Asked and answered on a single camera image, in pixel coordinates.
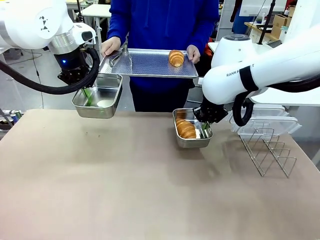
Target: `cardboard box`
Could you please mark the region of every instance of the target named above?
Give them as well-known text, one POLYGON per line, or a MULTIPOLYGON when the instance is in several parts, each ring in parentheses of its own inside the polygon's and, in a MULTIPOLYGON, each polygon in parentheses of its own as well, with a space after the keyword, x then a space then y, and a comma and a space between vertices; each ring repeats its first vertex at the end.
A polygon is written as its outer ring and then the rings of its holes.
POLYGON ((296 10, 296 7, 295 7, 295 6, 289 7, 288 17, 292 18, 292 17, 294 16, 295 10, 296 10))
POLYGON ((289 26, 290 26, 291 20, 292 20, 292 17, 288 17, 288 18, 286 19, 286 24, 285 24, 286 27, 289 27, 289 26))
POLYGON ((273 26, 271 35, 278 39, 280 37, 281 31, 281 27, 273 26))
POLYGON ((275 15, 273 19, 273 26, 281 28, 282 26, 285 26, 287 24, 287 17, 285 15, 275 15))

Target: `plastic container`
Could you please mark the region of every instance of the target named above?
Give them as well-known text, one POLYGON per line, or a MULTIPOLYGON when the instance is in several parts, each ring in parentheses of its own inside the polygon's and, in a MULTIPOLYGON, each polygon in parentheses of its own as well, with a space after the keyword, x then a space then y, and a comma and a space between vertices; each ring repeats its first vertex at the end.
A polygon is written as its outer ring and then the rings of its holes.
MULTIPOLYGON (((245 114, 246 109, 241 110, 242 116, 245 114)), ((285 107, 281 105, 274 104, 255 104, 253 106, 252 118, 255 117, 270 117, 270 116, 288 116, 289 113, 286 112, 285 107)), ((233 120, 232 111, 229 112, 227 120, 231 123, 233 120)))
POLYGON ((257 116, 251 118, 243 127, 237 126, 232 119, 231 124, 232 131, 243 137, 251 137, 253 134, 255 137, 261 135, 280 136, 283 134, 292 134, 302 127, 298 123, 298 120, 291 116, 257 116))

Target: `orange object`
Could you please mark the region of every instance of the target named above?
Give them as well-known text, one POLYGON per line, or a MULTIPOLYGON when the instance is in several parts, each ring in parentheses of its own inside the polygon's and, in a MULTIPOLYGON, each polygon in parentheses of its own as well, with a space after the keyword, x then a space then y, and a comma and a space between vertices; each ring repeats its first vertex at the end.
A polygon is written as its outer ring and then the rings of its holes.
MULTIPOLYGON (((208 43, 212 43, 212 42, 213 42, 213 39, 210 37, 208 43)), ((213 57, 214 53, 213 53, 212 50, 210 49, 208 43, 205 45, 204 53, 205 53, 206 55, 210 56, 210 57, 213 57)))
POLYGON ((185 61, 185 56, 181 51, 178 50, 172 50, 169 53, 169 63, 178 68, 180 67, 185 61))
POLYGON ((196 135, 196 127, 183 119, 177 119, 175 121, 176 124, 176 128, 178 130, 178 134, 180 137, 182 137, 183 139, 196 139, 197 135, 196 135))

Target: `metal tongs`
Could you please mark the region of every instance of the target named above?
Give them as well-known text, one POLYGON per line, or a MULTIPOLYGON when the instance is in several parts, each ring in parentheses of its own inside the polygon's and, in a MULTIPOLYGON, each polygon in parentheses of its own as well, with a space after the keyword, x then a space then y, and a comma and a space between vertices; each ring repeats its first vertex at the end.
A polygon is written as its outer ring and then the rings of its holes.
POLYGON ((121 52, 118 53, 118 55, 112 59, 109 60, 109 65, 111 68, 113 68, 116 65, 116 61, 122 56, 124 55, 125 57, 129 57, 130 59, 130 66, 132 66, 132 59, 131 56, 129 54, 129 50, 128 50, 128 42, 125 42, 123 44, 122 50, 121 52))

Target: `blue sleeve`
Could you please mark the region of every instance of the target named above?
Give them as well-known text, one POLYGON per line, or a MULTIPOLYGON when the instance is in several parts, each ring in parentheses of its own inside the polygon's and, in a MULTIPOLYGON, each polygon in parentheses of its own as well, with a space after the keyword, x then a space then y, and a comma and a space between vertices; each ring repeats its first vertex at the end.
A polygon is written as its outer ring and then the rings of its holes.
POLYGON ((124 44, 131 24, 131 0, 112 0, 110 13, 107 38, 118 37, 124 44))
POLYGON ((195 45, 203 53, 218 20, 219 0, 204 0, 189 44, 195 45))

